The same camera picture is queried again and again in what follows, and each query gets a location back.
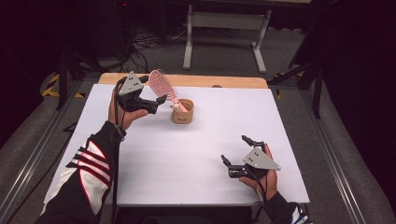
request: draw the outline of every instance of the white tabletop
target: white tabletop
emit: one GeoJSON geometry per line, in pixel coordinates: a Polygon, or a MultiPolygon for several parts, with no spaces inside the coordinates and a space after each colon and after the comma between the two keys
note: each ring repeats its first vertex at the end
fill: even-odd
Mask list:
{"type": "MultiPolygon", "coordinates": [[[[102,127],[113,88],[93,86],[49,191],[77,149],[102,127]]],[[[173,123],[168,101],[156,115],[133,123],[120,146],[119,206],[254,204],[258,197],[253,190],[228,177],[220,157],[244,164],[252,148],[241,135],[268,143],[282,168],[278,190],[288,201],[309,203],[270,90],[178,87],[177,92],[179,98],[194,101],[192,123],[173,123]]],[[[149,87],[141,97],[156,98],[149,87]]]]}

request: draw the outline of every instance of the black sleeve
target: black sleeve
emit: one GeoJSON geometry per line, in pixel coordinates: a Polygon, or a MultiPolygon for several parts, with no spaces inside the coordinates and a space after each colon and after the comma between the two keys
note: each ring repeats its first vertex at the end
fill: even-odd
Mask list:
{"type": "Polygon", "coordinates": [[[108,121],[91,135],[64,168],[35,223],[98,223],[113,182],[114,149],[120,140],[114,124],[108,121]]]}
{"type": "Polygon", "coordinates": [[[312,223],[297,203],[288,203],[278,192],[263,207],[272,224],[312,223]]]}

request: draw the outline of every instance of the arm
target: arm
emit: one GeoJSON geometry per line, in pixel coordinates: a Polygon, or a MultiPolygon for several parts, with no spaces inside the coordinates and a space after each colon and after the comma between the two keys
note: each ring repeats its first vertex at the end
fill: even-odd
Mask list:
{"type": "MultiPolygon", "coordinates": [[[[272,159],[271,151],[265,144],[265,153],[272,159]]],[[[253,189],[260,189],[259,184],[248,177],[240,177],[239,180],[253,189]]],[[[276,171],[268,171],[267,176],[261,180],[265,190],[266,204],[263,209],[267,216],[271,218],[273,224],[286,223],[312,223],[308,216],[303,212],[297,203],[288,203],[283,196],[277,191],[277,175],[276,171]]]]}
{"type": "Polygon", "coordinates": [[[114,148],[132,122],[148,114],[146,110],[125,112],[118,106],[120,132],[116,128],[114,97],[108,120],[91,135],[64,168],[61,177],[35,223],[98,223],[115,174],[114,148]]]}

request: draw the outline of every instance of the hand-mounted device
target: hand-mounted device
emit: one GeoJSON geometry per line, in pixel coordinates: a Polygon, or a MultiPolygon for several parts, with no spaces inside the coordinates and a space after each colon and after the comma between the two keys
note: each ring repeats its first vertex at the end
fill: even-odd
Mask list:
{"type": "Polygon", "coordinates": [[[145,100],[139,97],[144,86],[143,83],[149,80],[149,76],[137,77],[134,72],[129,73],[128,77],[122,78],[117,85],[122,87],[117,91],[117,102],[125,111],[132,112],[138,109],[145,109],[150,114],[157,113],[159,105],[166,101],[167,95],[163,95],[156,101],[145,100]]]}
{"type": "Polygon", "coordinates": [[[243,159],[245,165],[231,165],[231,163],[221,155],[223,163],[228,167],[230,178],[247,176],[251,179],[261,179],[267,175],[268,170],[280,170],[280,166],[269,158],[264,152],[264,142],[255,142],[242,135],[242,139],[253,149],[243,159]]]}

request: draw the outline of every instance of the pen holder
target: pen holder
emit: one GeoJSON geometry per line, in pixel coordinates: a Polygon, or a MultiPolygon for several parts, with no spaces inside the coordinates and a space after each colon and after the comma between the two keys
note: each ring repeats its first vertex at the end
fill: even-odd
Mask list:
{"type": "Polygon", "coordinates": [[[187,112],[172,112],[172,121],[176,124],[188,124],[192,122],[194,113],[194,102],[188,99],[179,99],[180,103],[187,109],[187,112]]]}

